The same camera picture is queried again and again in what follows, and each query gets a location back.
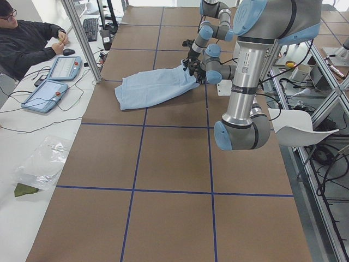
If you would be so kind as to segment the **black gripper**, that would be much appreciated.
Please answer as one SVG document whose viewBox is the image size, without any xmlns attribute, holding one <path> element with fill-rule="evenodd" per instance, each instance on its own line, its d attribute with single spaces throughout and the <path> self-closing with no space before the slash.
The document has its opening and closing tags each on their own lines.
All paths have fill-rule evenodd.
<svg viewBox="0 0 349 262">
<path fill-rule="evenodd" d="M 189 47 L 187 58 L 182 60 L 184 71 L 189 69 L 190 72 L 196 72 L 200 66 L 200 60 L 198 59 L 202 53 L 203 48 L 198 46 L 194 40 L 187 39 L 182 43 L 183 47 Z"/>
<path fill-rule="evenodd" d="M 200 60 L 190 60 L 188 62 L 188 69 L 190 76 L 194 76 L 197 83 L 206 83 L 206 71 L 202 69 Z"/>
</svg>

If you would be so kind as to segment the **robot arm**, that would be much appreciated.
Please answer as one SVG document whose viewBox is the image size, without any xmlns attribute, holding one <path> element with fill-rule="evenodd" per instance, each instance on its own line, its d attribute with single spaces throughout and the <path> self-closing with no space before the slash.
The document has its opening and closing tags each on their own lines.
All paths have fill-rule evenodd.
<svg viewBox="0 0 349 262">
<path fill-rule="evenodd" d="M 201 17 L 211 17 L 219 20 L 218 25 L 214 25 L 207 20 L 201 20 L 197 30 L 197 37 L 194 40 L 187 39 L 183 41 L 182 46 L 188 47 L 187 58 L 183 60 L 185 70 L 193 75 L 198 71 L 200 62 L 199 56 L 206 48 L 210 39 L 231 41 L 233 39 L 233 30 L 231 28 L 232 13 L 229 7 L 220 1 L 201 1 Z"/>
</svg>

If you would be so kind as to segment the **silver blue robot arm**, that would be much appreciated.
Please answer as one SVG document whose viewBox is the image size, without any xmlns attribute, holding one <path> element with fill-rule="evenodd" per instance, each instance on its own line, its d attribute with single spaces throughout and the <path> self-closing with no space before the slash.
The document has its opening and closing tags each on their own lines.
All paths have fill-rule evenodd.
<svg viewBox="0 0 349 262">
<path fill-rule="evenodd" d="M 198 81 L 232 81 L 227 111 L 214 126 L 220 149 L 253 150 L 268 141 L 270 124 L 255 99 L 266 52 L 274 43 L 314 39 L 321 10 L 321 1 L 243 1 L 235 13 L 219 1 L 201 2 L 201 15 L 220 23 L 200 24 L 184 68 Z"/>
</svg>

